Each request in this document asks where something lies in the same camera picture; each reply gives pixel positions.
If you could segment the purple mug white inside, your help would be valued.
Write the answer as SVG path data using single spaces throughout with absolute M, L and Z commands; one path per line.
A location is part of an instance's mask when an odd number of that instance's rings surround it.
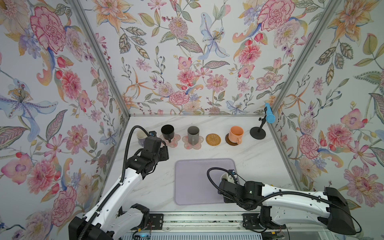
M 145 140 L 146 140 L 147 137 L 148 137 L 147 134 L 146 134 L 143 130 L 139 130 L 139 131 L 137 132 L 138 143 L 139 143 L 139 145 L 140 145 L 141 147 L 144 146 L 144 144 L 145 144 Z

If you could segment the light blue mug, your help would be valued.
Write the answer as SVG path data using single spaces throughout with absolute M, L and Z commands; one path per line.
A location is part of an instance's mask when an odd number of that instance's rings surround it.
M 221 176 L 221 182 L 229 182 L 229 183 L 232 183 L 232 184 L 237 184 L 237 179 L 234 178 L 232 175 L 223 174 Z

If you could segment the black mug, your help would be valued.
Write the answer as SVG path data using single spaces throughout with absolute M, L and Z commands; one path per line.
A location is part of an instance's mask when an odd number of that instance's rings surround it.
M 172 125 L 164 125 L 161 128 L 161 133 L 164 139 L 171 143 L 175 136 L 175 128 Z

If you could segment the grey mug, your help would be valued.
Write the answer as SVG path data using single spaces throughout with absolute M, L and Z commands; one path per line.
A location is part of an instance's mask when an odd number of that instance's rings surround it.
M 196 126 L 191 126 L 187 130 L 188 133 L 188 143 L 192 146 L 199 143 L 200 129 Z

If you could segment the brown wooden coaster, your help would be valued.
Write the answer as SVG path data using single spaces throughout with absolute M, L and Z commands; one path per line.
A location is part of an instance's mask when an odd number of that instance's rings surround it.
M 233 143 L 233 142 L 230 141 L 230 139 L 229 139 L 229 134 L 226 135 L 226 137 L 225 137 L 225 141 L 226 141 L 226 143 L 227 143 L 228 145 L 230 145 L 230 146 L 237 146 L 237 145 L 238 145 L 238 143 Z

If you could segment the orange mug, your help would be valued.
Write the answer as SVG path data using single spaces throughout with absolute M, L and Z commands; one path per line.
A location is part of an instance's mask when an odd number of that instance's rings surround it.
M 242 143 L 243 135 L 244 135 L 244 130 L 241 127 L 233 126 L 230 129 L 228 139 L 231 143 L 239 145 Z

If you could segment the woven rattan coaster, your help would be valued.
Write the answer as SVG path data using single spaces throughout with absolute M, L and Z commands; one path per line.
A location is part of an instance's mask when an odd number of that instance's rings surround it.
M 221 137 L 217 134 L 208 134 L 206 136 L 206 142 L 210 146 L 218 146 L 221 143 Z

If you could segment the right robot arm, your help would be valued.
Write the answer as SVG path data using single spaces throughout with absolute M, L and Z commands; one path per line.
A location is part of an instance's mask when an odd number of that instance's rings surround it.
M 241 185 L 236 175 L 222 178 L 217 186 L 225 203 L 234 203 L 246 211 L 259 210 L 250 224 L 264 230 L 284 228 L 290 224 L 319 225 L 346 236 L 361 232 L 351 215 L 348 201 L 334 188 L 322 192 L 285 190 L 260 182 Z

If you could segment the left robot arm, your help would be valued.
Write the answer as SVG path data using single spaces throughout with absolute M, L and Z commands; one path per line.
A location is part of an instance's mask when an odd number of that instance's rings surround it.
M 145 139 L 144 147 L 130 158 L 125 158 L 122 176 L 115 186 L 82 218 L 75 217 L 69 224 L 71 240 L 118 240 L 130 230 L 144 230 L 150 221 L 150 210 L 133 204 L 123 211 L 131 191 L 152 174 L 158 162 L 167 161 L 166 142 L 154 136 Z

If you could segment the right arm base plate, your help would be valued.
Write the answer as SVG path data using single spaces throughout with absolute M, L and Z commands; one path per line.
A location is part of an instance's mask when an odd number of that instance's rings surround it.
M 262 214 L 243 214 L 243 227 L 246 230 L 265 232 L 267 230 L 285 230 L 286 225 L 272 222 L 272 218 Z

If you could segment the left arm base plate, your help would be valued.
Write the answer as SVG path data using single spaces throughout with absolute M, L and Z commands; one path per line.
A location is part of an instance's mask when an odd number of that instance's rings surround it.
M 162 230 L 164 224 L 164 214 L 151 213 L 149 217 L 149 230 Z

